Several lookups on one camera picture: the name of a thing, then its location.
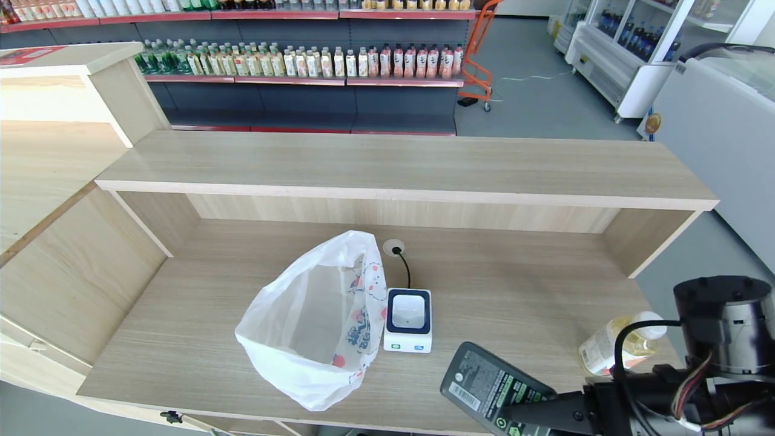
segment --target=orange hand truck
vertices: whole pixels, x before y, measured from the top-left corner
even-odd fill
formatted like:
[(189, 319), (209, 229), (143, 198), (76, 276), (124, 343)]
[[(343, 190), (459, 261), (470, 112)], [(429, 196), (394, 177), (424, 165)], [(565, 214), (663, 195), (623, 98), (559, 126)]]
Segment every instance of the orange hand truck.
[[(472, 99), (484, 99), (484, 111), (490, 112), (490, 97), (492, 95), (492, 73), (487, 71), (486, 68), (477, 64), (471, 60), (471, 56), (475, 55), (479, 51), (484, 36), (487, 35), (487, 30), (490, 28), (490, 23), (495, 17), (495, 9), (498, 7), (498, 3), (503, 0), (490, 0), (484, 3), (482, 9), (479, 11), (477, 21), (474, 24), (474, 30), (471, 32), (471, 37), (468, 40), (466, 46), (466, 54), (463, 58), (463, 84), (464, 85), (476, 85), (484, 90), (484, 95), (474, 94), (471, 92), (459, 92), (461, 97), (470, 97)], [(466, 67), (471, 66), (474, 73), (471, 74), (466, 71)], [(479, 73), (484, 75), (484, 79), (478, 78)]]

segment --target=refrigerator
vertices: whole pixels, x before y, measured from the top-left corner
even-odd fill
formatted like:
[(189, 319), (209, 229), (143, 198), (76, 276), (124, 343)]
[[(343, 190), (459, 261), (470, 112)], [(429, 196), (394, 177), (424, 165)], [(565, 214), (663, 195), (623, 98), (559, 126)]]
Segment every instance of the refrigerator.
[(775, 49), (710, 43), (680, 58), (638, 132), (721, 200), (716, 211), (775, 271)]

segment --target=white cable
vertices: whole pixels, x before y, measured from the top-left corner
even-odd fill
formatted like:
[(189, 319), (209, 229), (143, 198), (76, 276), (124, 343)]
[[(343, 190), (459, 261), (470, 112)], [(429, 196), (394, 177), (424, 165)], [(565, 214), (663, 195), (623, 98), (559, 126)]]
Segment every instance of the white cable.
[[(499, 81), (500, 80), (526, 81), (526, 80), (529, 80), (531, 78), (539, 78), (539, 79), (542, 79), (542, 80), (552, 80), (553, 78), (558, 78), (559, 76), (562, 76), (562, 75), (565, 75), (565, 74), (570, 74), (572, 72), (573, 72), (573, 70), (571, 69), (571, 70), (565, 71), (564, 73), (555, 74), (554, 76), (549, 76), (549, 77), (546, 77), (546, 76), (535, 76), (534, 75), (534, 76), (528, 76), (526, 78), (499, 78), (498, 80)], [(491, 95), (492, 94), (496, 94), (494, 89), (491, 89)], [(504, 101), (503, 96), (501, 96), (499, 99), (495, 99), (495, 100), (490, 99), (490, 103), (500, 103), (500, 102), (503, 102), (503, 101)]]

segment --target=glass door refrigerator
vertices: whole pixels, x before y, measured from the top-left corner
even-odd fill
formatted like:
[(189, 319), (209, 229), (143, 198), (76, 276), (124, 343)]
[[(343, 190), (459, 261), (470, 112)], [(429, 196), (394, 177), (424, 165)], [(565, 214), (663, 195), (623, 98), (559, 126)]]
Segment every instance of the glass door refrigerator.
[(703, 43), (751, 44), (775, 0), (592, 0), (565, 56), (615, 108), (643, 118), (683, 52)]
[(592, 0), (573, 0), (568, 5), (568, 10), (565, 12), (562, 24), (560, 25), (560, 31), (557, 32), (557, 37), (554, 39), (554, 48), (565, 54), (568, 52), (568, 46), (570, 40), (573, 38), (574, 31), (576, 31), (576, 25), (580, 21), (584, 21), (587, 18), (587, 11)]

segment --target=red label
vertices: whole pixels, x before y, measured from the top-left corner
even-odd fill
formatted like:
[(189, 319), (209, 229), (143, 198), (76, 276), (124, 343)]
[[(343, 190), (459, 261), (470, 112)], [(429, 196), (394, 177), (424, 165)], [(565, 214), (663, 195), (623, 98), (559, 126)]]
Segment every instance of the red label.
[(34, 47), (14, 50), (11, 53), (0, 56), (0, 66), (24, 65), (27, 62), (34, 61), (38, 57), (46, 56), (57, 50), (62, 50), (66, 46), (53, 47)]

